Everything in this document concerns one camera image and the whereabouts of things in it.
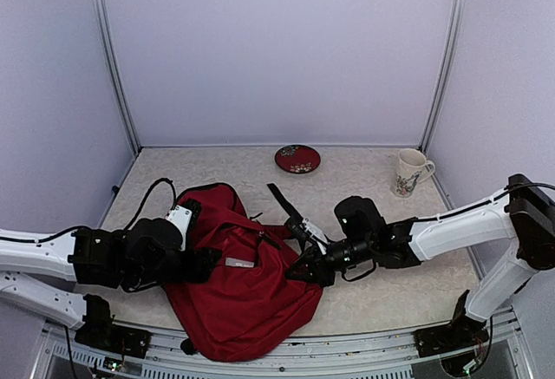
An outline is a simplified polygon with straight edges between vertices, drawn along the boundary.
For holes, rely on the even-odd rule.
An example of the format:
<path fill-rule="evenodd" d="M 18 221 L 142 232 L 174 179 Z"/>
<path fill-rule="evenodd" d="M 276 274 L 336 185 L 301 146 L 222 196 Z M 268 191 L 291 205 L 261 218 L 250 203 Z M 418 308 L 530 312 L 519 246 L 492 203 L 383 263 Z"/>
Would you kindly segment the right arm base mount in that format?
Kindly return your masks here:
<path fill-rule="evenodd" d="M 467 316 L 465 303 L 468 293 L 469 290 L 466 290 L 459 297 L 453 317 L 448 323 L 414 332 L 419 357 L 464 349 L 490 339 L 491 333 L 486 330 L 486 321 L 476 321 Z"/>

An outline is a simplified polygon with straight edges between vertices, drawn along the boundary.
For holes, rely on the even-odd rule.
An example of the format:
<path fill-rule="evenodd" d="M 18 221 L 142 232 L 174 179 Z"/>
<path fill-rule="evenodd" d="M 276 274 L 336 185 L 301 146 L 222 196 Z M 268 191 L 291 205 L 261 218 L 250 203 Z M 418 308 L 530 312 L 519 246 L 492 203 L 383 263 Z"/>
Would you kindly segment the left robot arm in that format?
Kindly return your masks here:
<path fill-rule="evenodd" d="M 139 219 L 106 231 L 74 226 L 45 238 L 1 233 L 1 294 L 71 330 L 86 328 L 102 348 L 121 340 L 106 300 L 59 291 L 36 276 L 137 293 L 173 283 L 203 284 L 222 257 L 219 249 L 186 248 L 187 219 Z"/>

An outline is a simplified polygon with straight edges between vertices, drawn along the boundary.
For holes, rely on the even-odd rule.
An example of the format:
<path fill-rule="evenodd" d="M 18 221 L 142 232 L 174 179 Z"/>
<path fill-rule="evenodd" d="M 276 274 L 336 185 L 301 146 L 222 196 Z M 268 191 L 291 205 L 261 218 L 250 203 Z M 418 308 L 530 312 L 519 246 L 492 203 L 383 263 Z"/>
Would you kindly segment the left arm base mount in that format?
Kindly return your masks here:
<path fill-rule="evenodd" d="M 83 326 L 75 331 L 75 341 L 98 350 L 144 359 L 151 341 L 147 330 L 114 323 L 109 303 L 91 294 L 84 296 Z"/>

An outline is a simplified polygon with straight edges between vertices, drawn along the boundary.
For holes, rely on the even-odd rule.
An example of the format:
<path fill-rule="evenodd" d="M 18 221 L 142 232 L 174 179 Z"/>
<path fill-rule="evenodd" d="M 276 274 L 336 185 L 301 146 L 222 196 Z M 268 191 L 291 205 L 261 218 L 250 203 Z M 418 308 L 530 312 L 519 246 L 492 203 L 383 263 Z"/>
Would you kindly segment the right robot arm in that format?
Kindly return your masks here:
<path fill-rule="evenodd" d="M 462 307 L 443 332 L 446 343 L 464 346 L 512 294 L 540 271 L 554 267 L 554 187 L 517 173 L 492 195 L 433 217 L 388 223 L 374 201 L 350 196 L 334 209 L 344 238 L 331 241 L 287 200 L 280 202 L 287 228 L 302 253 L 286 271 L 290 280 L 331 286 L 337 273 L 364 262 L 385 269 L 421 265 L 440 255 L 494 240 L 508 240 L 505 254 L 480 283 L 464 293 Z"/>

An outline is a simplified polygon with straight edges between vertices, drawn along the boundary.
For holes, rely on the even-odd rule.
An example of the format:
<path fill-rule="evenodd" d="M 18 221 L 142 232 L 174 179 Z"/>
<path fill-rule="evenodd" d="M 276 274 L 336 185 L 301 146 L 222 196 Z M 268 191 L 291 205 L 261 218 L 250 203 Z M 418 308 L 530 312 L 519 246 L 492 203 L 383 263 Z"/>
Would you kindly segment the red student backpack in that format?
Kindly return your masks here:
<path fill-rule="evenodd" d="M 235 189 L 223 182 L 191 187 L 178 197 L 201 205 L 187 236 L 193 249 L 222 256 L 203 284 L 165 284 L 164 291 L 187 334 L 180 347 L 216 362 L 245 362 L 275 349 L 313 318 L 323 289 L 289 280 L 297 259 L 284 225 L 250 219 Z"/>

